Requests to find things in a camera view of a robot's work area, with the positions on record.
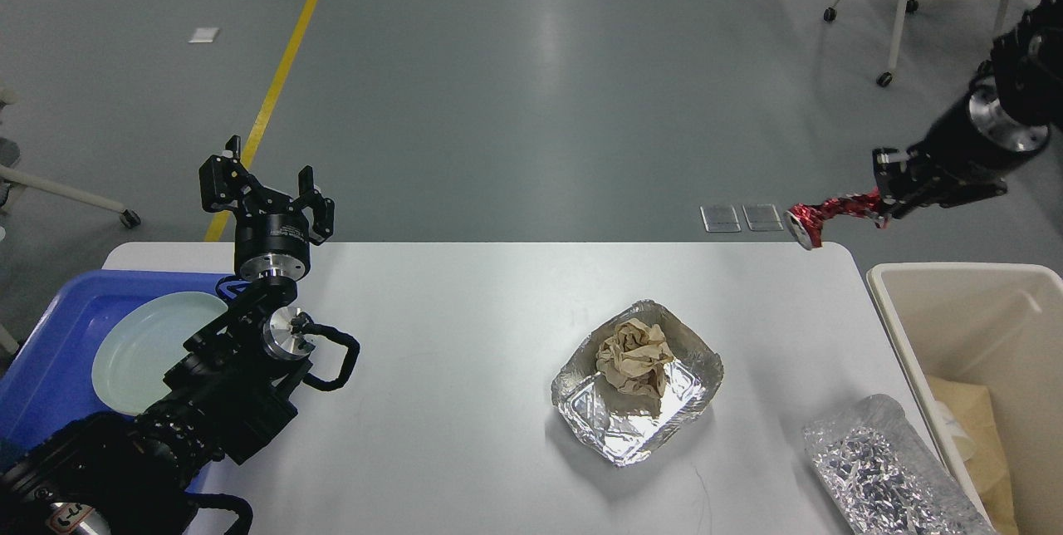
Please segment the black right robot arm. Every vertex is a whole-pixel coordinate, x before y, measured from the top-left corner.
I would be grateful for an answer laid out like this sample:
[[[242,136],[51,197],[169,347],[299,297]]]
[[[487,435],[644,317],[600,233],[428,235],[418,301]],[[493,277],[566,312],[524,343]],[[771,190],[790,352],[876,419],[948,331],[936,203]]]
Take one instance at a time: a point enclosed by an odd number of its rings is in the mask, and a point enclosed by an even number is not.
[[[901,219],[918,207],[957,207],[1007,193],[1007,175],[1061,131],[1061,0],[1026,10],[918,143],[874,150],[876,216]]]

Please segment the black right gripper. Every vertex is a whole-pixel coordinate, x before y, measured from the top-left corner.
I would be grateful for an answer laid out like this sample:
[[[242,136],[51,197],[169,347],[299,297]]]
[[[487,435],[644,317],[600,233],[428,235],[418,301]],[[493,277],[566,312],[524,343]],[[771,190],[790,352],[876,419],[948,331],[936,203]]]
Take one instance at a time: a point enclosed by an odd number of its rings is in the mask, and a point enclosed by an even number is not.
[[[916,208],[952,208],[1002,197],[1007,175],[1041,155],[1051,143],[1051,123],[1022,123],[1005,108],[993,76],[977,78],[909,153],[872,151],[880,222]]]

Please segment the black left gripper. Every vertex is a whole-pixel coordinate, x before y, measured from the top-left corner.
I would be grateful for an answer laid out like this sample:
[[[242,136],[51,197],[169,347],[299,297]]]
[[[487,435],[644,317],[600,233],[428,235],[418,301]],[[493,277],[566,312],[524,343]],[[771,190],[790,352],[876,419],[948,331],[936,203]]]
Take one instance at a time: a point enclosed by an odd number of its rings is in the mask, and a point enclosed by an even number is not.
[[[198,191],[204,212],[234,214],[234,274],[247,282],[263,275],[302,280],[311,270],[311,243],[320,246],[334,235],[335,202],[316,187],[311,165],[297,175],[296,212],[282,212],[287,194],[263,186],[247,171],[237,135],[198,168]],[[311,210],[311,223],[304,208]]]

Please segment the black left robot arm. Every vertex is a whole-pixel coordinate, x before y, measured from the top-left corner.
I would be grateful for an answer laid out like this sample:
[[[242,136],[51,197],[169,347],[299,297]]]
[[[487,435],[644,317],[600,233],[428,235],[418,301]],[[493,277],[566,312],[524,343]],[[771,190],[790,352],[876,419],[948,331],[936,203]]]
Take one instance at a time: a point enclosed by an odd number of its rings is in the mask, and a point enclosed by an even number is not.
[[[244,286],[225,311],[184,342],[164,373],[169,391],[132,420],[96,411],[69,422],[2,475],[4,534],[182,534],[201,509],[234,513],[229,534],[247,534],[250,503],[195,494],[212,462],[242,464],[293,418],[300,385],[345,386],[360,342],[296,310],[309,248],[333,235],[335,205],[297,175],[296,197],[263,186],[242,164],[242,139],[198,169],[205,212],[236,221],[234,272]]]

